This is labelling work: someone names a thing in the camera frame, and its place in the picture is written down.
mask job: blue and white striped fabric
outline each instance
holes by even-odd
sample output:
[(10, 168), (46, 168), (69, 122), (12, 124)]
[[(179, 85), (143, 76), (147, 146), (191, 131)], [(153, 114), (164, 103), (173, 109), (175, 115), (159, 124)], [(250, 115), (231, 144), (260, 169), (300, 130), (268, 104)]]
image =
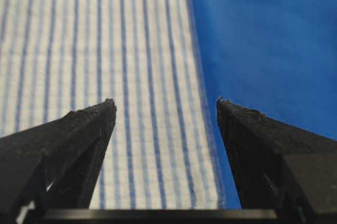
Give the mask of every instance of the blue and white striped fabric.
[(0, 135), (103, 101), (92, 208), (223, 208), (189, 0), (0, 0)]

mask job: fabric edge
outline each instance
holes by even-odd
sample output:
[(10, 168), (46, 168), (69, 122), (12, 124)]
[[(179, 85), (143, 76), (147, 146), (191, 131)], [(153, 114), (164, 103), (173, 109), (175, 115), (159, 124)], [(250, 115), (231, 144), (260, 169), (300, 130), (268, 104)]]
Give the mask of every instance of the fabric edge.
[(199, 86), (199, 96), (202, 105), (202, 114), (205, 124), (205, 131), (207, 135), (207, 141), (209, 143), (210, 149), (210, 156), (212, 160), (212, 166), (214, 170), (214, 180), (216, 184), (217, 194), (218, 194), (218, 201), (217, 206), (219, 209), (224, 209), (226, 207), (226, 196), (224, 190), (224, 182), (223, 182), (223, 174), (220, 169), (220, 162), (217, 158), (217, 147), (216, 142), (213, 134), (213, 126), (211, 122), (211, 116), (209, 112), (209, 103), (206, 96), (206, 89), (204, 83), (204, 74), (202, 70), (202, 60), (200, 56), (200, 49), (199, 49), (199, 41), (197, 38), (197, 33), (195, 29), (195, 19), (194, 19), (194, 12), (193, 12), (193, 3), (192, 0), (186, 0), (187, 5), (187, 12), (189, 15), (189, 27), (192, 35), (192, 44), (193, 44), (193, 55), (195, 59), (195, 68), (196, 73), (198, 76), (198, 86)]

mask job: blue surface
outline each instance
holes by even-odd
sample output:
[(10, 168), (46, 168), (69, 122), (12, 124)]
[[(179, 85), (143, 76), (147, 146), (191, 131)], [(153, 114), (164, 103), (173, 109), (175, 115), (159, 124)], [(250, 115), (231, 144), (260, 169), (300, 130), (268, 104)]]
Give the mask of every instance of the blue surface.
[(240, 203), (219, 130), (219, 96), (337, 139), (336, 0), (193, 0), (228, 208)]

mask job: white fabric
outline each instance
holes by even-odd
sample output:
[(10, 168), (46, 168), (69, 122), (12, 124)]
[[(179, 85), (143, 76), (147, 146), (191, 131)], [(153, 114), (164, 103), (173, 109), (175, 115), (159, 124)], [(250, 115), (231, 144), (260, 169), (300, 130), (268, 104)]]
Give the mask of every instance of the white fabric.
[(224, 204), (187, 0), (0, 0), (0, 135), (113, 98), (92, 208)]

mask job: black plastic part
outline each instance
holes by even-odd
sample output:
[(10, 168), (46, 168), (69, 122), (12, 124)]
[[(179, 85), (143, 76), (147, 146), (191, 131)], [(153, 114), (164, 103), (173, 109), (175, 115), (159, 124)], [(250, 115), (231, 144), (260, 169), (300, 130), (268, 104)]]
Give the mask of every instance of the black plastic part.
[(129, 221), (155, 222), (163, 220), (211, 221), (212, 223), (280, 223), (274, 210), (85, 210), (55, 209), (39, 217), (34, 211), (24, 224), (52, 223), (128, 223)]
[(243, 208), (337, 221), (337, 143), (219, 99), (217, 122)]
[(39, 209), (87, 207), (115, 118), (115, 104), (107, 99), (1, 138), (0, 221), (13, 221), (32, 200)]

